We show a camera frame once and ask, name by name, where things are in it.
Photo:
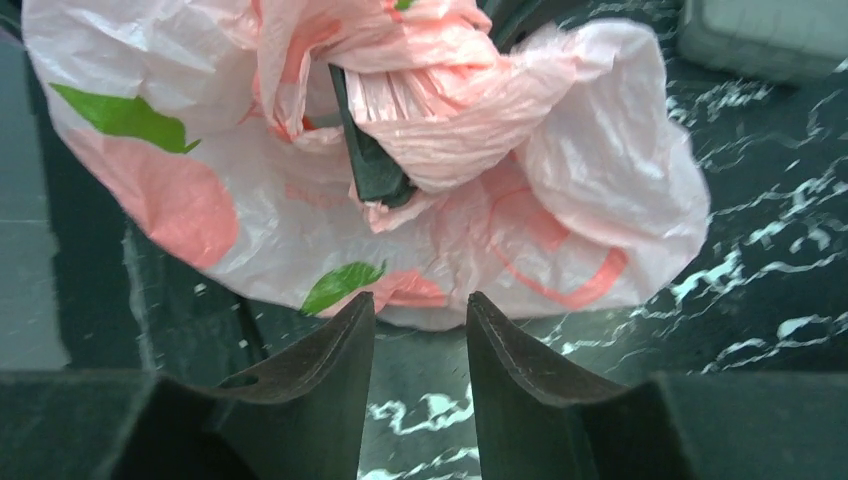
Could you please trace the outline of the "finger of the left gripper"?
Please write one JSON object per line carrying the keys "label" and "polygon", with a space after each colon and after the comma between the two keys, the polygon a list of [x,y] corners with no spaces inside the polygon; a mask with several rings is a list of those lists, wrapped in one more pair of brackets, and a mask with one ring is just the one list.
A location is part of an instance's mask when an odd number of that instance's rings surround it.
{"label": "finger of the left gripper", "polygon": [[583,0],[478,0],[478,7],[491,20],[489,37],[501,53],[582,6]]}
{"label": "finger of the left gripper", "polygon": [[355,191],[363,202],[379,203],[389,209],[406,205],[417,188],[383,149],[380,143],[361,130],[348,108],[346,75],[342,68],[330,65],[341,125],[353,174]]}

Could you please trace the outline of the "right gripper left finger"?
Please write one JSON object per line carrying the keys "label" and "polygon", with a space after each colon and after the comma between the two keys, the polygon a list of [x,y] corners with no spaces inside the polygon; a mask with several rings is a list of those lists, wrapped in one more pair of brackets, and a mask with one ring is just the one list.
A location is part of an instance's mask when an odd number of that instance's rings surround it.
{"label": "right gripper left finger", "polygon": [[353,479],[375,334],[356,295],[216,387],[141,370],[5,371],[5,479]]}

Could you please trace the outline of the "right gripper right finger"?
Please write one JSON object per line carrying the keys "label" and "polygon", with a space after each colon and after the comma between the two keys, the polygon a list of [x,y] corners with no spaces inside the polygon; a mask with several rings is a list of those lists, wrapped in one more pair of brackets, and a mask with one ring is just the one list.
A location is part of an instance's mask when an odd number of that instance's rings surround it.
{"label": "right gripper right finger", "polygon": [[484,294],[466,341],[486,479],[843,479],[843,373],[658,373],[634,387],[554,352]]}

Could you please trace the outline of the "pink plastic bag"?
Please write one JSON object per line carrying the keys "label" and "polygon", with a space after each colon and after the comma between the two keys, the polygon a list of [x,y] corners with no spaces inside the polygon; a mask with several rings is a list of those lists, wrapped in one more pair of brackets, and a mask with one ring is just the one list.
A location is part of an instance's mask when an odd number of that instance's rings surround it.
{"label": "pink plastic bag", "polygon": [[[629,307],[700,252],[710,199],[654,31],[540,28],[472,1],[27,1],[52,123],[146,235],[254,299],[392,323]],[[417,191],[361,202],[348,108]]]}

